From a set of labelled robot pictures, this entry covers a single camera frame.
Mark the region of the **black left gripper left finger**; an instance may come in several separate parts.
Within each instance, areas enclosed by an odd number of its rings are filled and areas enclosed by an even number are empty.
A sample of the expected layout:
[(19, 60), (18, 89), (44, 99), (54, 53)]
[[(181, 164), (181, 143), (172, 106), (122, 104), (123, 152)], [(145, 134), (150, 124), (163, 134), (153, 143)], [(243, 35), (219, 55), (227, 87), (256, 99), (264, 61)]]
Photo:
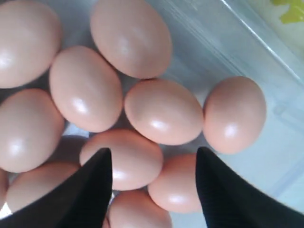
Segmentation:
[(100, 228), (112, 194), (112, 160), (100, 149), (66, 181), (9, 216), (11, 228)]

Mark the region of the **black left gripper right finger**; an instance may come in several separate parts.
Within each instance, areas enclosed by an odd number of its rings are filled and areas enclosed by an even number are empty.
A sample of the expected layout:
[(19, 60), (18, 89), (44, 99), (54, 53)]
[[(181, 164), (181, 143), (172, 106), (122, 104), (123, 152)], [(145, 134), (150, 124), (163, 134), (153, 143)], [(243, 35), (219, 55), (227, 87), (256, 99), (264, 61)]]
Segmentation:
[(196, 189), (209, 228), (302, 228), (303, 214), (264, 194), (211, 149), (196, 153)]

